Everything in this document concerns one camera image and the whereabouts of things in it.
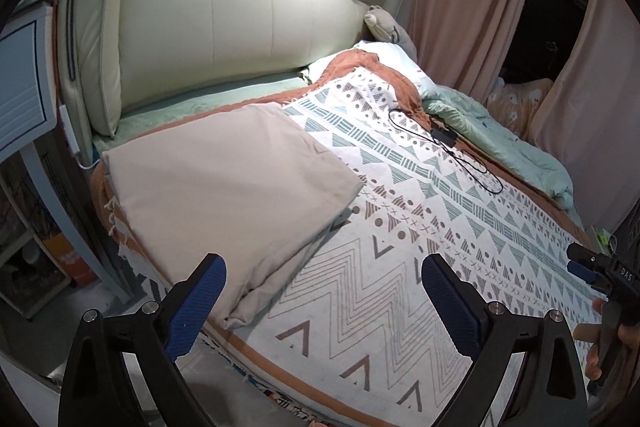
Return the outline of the right hand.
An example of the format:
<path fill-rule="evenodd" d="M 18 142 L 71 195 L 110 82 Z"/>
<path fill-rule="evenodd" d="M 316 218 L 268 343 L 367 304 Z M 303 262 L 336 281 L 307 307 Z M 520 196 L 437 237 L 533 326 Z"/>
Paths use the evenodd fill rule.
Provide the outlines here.
<path fill-rule="evenodd" d="M 586 355 L 585 367 L 585 375 L 590 381 L 596 381 L 602 374 L 599 366 L 600 330 L 600 324 L 580 323 L 573 333 L 575 340 L 591 345 Z M 639 326 L 620 325 L 617 335 L 622 343 L 620 356 L 623 361 L 623 381 L 633 385 L 639 378 Z"/>

